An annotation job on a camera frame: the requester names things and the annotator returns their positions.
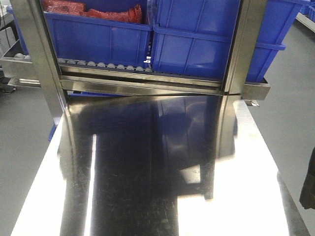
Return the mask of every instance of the white roller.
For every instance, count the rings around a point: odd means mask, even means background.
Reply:
[[[89,62],[88,62],[88,65],[89,65],[89,66],[96,66],[96,64],[95,64],[94,61],[89,61]]]
[[[63,58],[58,58],[58,62],[59,62],[59,63],[65,63],[65,59],[63,59]]]
[[[107,65],[107,68],[115,68],[115,65],[114,65],[113,63],[109,63],[109,64]]]
[[[143,71],[142,66],[137,66],[136,71]]]
[[[119,64],[119,65],[117,66],[117,69],[124,70],[124,69],[125,69],[125,66],[124,66],[124,65],[122,65],[122,64]]]
[[[74,59],[69,59],[69,60],[67,61],[67,63],[68,63],[68,64],[75,64],[75,60],[74,60]]]
[[[152,72],[152,69],[149,68],[149,67],[147,67],[144,71],[145,71],[145,72]]]
[[[78,64],[78,65],[85,65],[86,62],[85,62],[85,60],[79,60],[77,64]]]
[[[20,58],[20,59],[24,59],[24,55],[22,53],[17,53],[14,55],[14,58]]]
[[[127,70],[134,70],[134,68],[133,68],[133,66],[132,65],[129,65],[129,66],[127,66],[127,68],[126,68]]]
[[[106,65],[102,62],[100,62],[99,64],[97,64],[98,67],[106,67]]]

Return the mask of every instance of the blue plastic crate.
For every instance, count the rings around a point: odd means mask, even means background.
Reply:
[[[310,14],[309,19],[313,22],[315,22],[315,7],[310,6]]]
[[[284,44],[257,43],[246,81],[261,82],[278,51],[284,49]]]
[[[309,0],[269,0],[259,42],[282,43],[302,5]],[[232,36],[238,0],[159,0],[157,23],[168,29]]]
[[[232,36],[239,0],[159,0],[157,23],[168,29]]]
[[[151,63],[154,71],[222,80],[231,39],[154,25]],[[284,45],[257,43],[247,81],[260,82]]]
[[[79,1],[85,2],[87,9],[100,11],[126,11],[139,2],[144,14],[147,8],[146,0]],[[146,60],[152,32],[150,25],[51,12],[45,12],[45,17],[59,58],[145,66],[143,61]],[[17,30],[24,53],[28,54],[18,25]]]
[[[310,0],[269,0],[258,42],[281,44],[295,17]]]

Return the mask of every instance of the stainless steel post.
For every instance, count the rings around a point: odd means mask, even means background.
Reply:
[[[268,0],[242,0],[223,90],[241,94],[252,61]]]
[[[11,4],[54,123],[58,124],[66,106],[66,97],[60,84],[61,70],[40,1],[11,0]]]

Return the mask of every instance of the black object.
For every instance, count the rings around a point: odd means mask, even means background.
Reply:
[[[300,203],[305,209],[315,209],[315,148],[313,149],[309,169],[303,184]]]

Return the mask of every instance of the metal shelf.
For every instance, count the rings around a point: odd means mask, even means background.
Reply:
[[[12,78],[12,86],[40,88],[33,62],[14,58],[21,53],[19,42],[1,59],[6,77]],[[103,92],[121,95],[164,95],[164,94],[215,94],[223,95],[222,82],[209,78],[173,75],[155,72],[138,72],[92,66],[59,63],[60,83],[65,90]],[[263,100],[270,85],[246,82],[242,96],[249,100]]]
[[[296,16],[296,19],[315,33],[315,22],[311,21],[309,18],[301,13]]]

